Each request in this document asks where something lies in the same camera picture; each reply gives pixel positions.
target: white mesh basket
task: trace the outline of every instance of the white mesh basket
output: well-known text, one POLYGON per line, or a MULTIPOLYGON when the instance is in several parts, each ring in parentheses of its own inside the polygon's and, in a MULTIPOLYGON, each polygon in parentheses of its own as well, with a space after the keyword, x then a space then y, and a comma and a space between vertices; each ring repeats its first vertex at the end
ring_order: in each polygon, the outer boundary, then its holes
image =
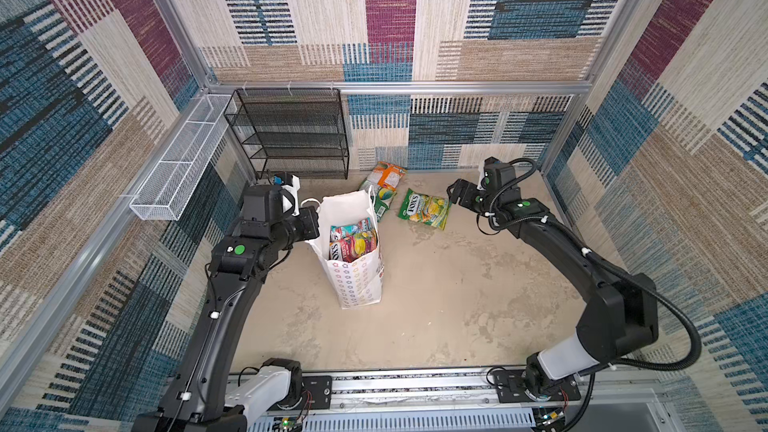
POLYGON ((226 131, 230 96, 207 95, 184 122, 130 202, 141 220, 178 220, 226 131))

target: paper bag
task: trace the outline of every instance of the paper bag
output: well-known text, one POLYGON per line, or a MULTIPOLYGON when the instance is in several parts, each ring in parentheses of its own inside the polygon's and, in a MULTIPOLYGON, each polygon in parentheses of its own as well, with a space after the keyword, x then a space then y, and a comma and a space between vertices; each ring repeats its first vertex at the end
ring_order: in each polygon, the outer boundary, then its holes
POLYGON ((317 254, 322 269, 336 290, 341 308, 375 304, 382 299, 384 263, 381 257, 381 236, 376 250, 351 263, 329 260, 330 230, 332 226, 347 226, 371 219, 379 234, 376 213, 368 191, 359 190, 340 196, 323 197, 317 209, 320 236, 307 241, 317 254))

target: black mounting plate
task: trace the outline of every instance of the black mounting plate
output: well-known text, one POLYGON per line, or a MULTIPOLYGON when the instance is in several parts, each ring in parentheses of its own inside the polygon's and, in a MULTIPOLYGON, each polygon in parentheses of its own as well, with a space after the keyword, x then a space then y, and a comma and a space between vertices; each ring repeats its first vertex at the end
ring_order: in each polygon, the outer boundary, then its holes
MULTIPOLYGON (((536 401, 531 399, 525 393, 525 383, 523 382, 522 374, 524 369, 496 369, 491 373, 493 376, 493 383, 497 385, 496 395, 498 401, 502 404, 517 404, 520 402, 530 402, 536 404, 536 401)), ((578 390, 577 385, 571 385, 571 380, 563 380, 560 384, 565 393, 568 395, 568 400, 580 400, 581 392, 578 390)), ((558 391, 551 399, 553 402, 560 402, 563 400, 563 395, 558 391)))
MULTIPOLYGON (((331 408, 331 392, 333 391, 333 379, 330 375, 311 375, 302 378, 302 387, 308 390, 312 394, 312 410, 327 410, 331 408)), ((295 407, 289 409, 281 409, 277 407, 277 404, 269 408, 269 410, 302 410, 304 404, 306 404, 307 394, 302 393, 301 400, 295 407)))

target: black mesh shelf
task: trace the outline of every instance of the black mesh shelf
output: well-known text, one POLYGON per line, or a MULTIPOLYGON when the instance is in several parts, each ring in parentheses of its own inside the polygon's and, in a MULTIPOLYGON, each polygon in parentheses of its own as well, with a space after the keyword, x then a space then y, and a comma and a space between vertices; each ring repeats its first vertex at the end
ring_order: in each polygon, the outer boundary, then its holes
POLYGON ((259 178, 347 178, 350 147, 337 89, 241 89, 230 100, 224 117, 259 178))

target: metal beam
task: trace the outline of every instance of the metal beam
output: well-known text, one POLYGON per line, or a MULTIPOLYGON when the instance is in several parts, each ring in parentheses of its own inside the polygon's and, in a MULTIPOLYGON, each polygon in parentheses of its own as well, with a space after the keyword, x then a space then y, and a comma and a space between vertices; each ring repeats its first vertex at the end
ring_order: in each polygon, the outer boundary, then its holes
POLYGON ((213 82, 213 77, 208 72, 205 59, 200 54, 197 46, 192 41, 187 27, 181 21, 181 17, 176 11, 176 6, 173 0, 154 0, 160 15, 165 21, 166 27, 170 32, 170 36, 173 37, 176 46, 187 63, 192 76, 197 81, 197 86, 201 89, 205 89, 213 82))
POLYGON ((242 82, 211 85, 210 93, 230 94, 237 89, 338 89, 341 93, 352 94, 431 94, 431 95, 504 95, 537 94, 569 95, 587 93, 591 84, 586 80, 533 80, 527 82, 242 82))
MULTIPOLYGON (((606 65, 616 51, 616 47, 621 42, 621 38, 627 33, 629 24, 634 15, 638 12, 642 1, 643 0, 625 0, 624 4, 620 6, 621 8, 619 9, 616 19, 606 34, 605 42, 603 42, 603 45, 600 47, 600 50, 590 65, 587 74, 590 81, 594 80, 595 77, 600 76, 600 74, 605 71, 606 65)), ((563 121, 560 123, 560 127, 554 134, 544 158, 542 159, 542 171, 544 174, 549 172, 549 169, 552 168, 552 164, 565 145, 566 139, 568 139, 568 136, 571 134, 571 130, 584 108, 587 98, 588 96, 584 97, 580 106, 577 106, 577 103, 573 103, 576 102, 576 100, 571 101, 572 106, 568 108, 563 121)))
POLYGON ((24 387, 34 368, 64 321, 69 318, 75 305, 86 291, 91 281, 108 259, 115 246, 125 235, 136 215, 128 207, 133 195, 149 176, 155 164, 165 154, 168 145, 176 137, 187 116, 194 110, 203 94, 198 92, 187 107, 179 114, 173 128, 166 133, 164 140, 155 147, 150 158, 144 163, 133 181, 118 197, 110 211, 101 220, 98 228, 82 247, 72 264, 67 267, 56 285, 48 293, 33 316, 24 326, 0 363, 0 418, 11 406, 16 395, 24 387))

